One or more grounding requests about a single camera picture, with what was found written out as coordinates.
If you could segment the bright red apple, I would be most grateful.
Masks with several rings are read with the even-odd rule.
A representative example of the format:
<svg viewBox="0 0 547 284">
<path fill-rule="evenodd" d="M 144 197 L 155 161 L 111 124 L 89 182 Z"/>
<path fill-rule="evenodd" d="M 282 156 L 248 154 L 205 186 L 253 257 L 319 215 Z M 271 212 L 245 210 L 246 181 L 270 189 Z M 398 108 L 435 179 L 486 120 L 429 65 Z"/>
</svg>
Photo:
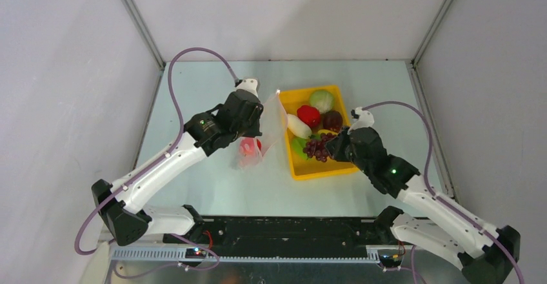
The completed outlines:
<svg viewBox="0 0 547 284">
<path fill-rule="evenodd" d="M 261 149 L 261 141 L 257 138 L 244 137 L 239 144 L 239 153 L 243 157 L 257 157 Z"/>
</svg>

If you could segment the clear pink-dotted zip bag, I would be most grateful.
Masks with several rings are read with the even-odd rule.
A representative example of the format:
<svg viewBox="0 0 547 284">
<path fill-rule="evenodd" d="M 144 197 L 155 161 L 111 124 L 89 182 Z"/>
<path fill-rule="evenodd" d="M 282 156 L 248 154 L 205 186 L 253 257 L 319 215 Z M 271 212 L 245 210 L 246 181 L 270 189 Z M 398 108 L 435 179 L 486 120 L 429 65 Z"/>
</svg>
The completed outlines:
<svg viewBox="0 0 547 284">
<path fill-rule="evenodd" d="M 281 91 L 277 89 L 263 103 L 264 110 L 260 118 L 260 130 L 263 134 L 260 137 L 251 137 L 257 138 L 261 141 L 261 152 L 257 157 L 243 157 L 240 155 L 239 144 L 242 138 L 244 138 L 240 137 L 235 142 L 235 146 L 232 147 L 234 150 L 232 152 L 234 155 L 234 168 L 248 169 L 260 165 L 264 161 L 267 153 L 269 153 L 269 151 L 273 149 L 273 146 L 276 145 L 284 136 L 287 129 L 287 116 L 281 103 L 280 95 Z"/>
</svg>

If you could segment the purple grape bunch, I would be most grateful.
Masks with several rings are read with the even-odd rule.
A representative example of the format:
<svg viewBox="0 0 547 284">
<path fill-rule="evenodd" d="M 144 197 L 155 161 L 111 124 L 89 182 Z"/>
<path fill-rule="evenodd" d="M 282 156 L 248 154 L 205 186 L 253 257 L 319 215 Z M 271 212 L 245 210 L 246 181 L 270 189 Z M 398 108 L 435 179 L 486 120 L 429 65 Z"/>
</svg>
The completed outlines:
<svg viewBox="0 0 547 284">
<path fill-rule="evenodd" d="M 326 143 L 337 137 L 331 132 L 320 132 L 312 135 L 302 148 L 303 154 L 308 158 L 315 158 L 320 162 L 327 162 L 332 156 L 326 149 Z"/>
</svg>

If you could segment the yellow plastic tray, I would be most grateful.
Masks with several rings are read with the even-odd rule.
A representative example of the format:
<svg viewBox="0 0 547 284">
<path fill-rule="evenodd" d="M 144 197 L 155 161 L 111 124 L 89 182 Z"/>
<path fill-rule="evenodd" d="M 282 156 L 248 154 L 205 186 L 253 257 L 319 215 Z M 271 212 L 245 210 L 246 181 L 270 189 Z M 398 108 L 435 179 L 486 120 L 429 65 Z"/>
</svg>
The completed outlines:
<svg viewBox="0 0 547 284">
<path fill-rule="evenodd" d="M 350 120 L 348 113 L 344 105 L 343 97 L 340 89 L 336 85 L 325 85 L 311 88 L 300 88 L 295 90 L 282 90 L 279 94 L 279 100 L 288 114 L 296 114 L 297 109 L 309 102 L 309 97 L 316 90 L 326 90 L 333 94 L 334 104 L 333 109 L 340 112 L 343 117 L 343 124 L 349 125 Z M 286 155 L 288 158 L 288 166 L 292 177 L 297 181 L 304 181 L 308 179 L 324 178 L 331 176 L 340 176 L 345 174 L 352 174 L 359 169 L 354 167 L 350 163 L 338 162 L 332 159 L 328 159 L 327 162 L 322 163 L 316 159 L 308 159 L 299 155 L 295 149 L 293 149 L 291 141 L 295 136 L 289 131 L 285 130 L 284 144 L 286 147 Z"/>
</svg>

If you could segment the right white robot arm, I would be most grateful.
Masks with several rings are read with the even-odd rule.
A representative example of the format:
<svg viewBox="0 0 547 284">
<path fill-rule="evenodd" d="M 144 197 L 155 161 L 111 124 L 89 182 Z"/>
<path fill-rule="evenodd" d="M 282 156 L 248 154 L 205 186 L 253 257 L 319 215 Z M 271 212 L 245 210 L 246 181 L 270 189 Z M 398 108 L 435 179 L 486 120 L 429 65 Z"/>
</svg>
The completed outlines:
<svg viewBox="0 0 547 284">
<path fill-rule="evenodd" d="M 381 243 L 398 239 L 417 245 L 452 263 L 469 283 L 503 283 L 516 269 L 521 236 L 514 228 L 496 227 L 434 190 L 418 168 L 387 153 L 374 129 L 344 127 L 325 147 L 334 160 L 355 165 L 380 193 L 413 207 L 434 223 L 421 225 L 404 211 L 387 207 L 375 226 Z"/>
</svg>

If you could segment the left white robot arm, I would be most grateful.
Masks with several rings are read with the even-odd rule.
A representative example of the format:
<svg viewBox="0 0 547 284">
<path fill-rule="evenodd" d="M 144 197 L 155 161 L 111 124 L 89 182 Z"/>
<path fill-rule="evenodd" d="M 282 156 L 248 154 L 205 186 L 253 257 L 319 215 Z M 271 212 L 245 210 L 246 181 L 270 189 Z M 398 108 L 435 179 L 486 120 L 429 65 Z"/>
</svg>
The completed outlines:
<svg viewBox="0 0 547 284">
<path fill-rule="evenodd" d="M 147 203 L 180 173 L 215 151 L 240 137 L 260 136 L 262 112 L 255 90 L 234 90 L 223 104 L 187 121 L 182 135 L 155 159 L 113 183 L 96 181 L 92 185 L 95 204 L 115 242 L 127 246 L 150 234 L 176 234 L 189 243 L 201 240 L 204 226 L 192 206 L 159 210 Z"/>
</svg>

